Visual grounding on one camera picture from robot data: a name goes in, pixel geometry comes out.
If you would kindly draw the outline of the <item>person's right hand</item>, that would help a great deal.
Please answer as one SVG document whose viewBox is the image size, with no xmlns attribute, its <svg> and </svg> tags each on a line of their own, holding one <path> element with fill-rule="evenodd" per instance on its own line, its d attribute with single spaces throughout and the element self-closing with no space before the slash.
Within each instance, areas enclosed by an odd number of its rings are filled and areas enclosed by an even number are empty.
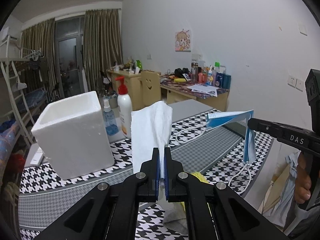
<svg viewBox="0 0 320 240">
<path fill-rule="evenodd" d="M 303 152 L 300 152 L 298 157 L 297 177 L 295 180 L 295 201 L 298 204 L 305 203 L 311 197 L 311 179 L 307 174 L 306 161 Z"/>
</svg>

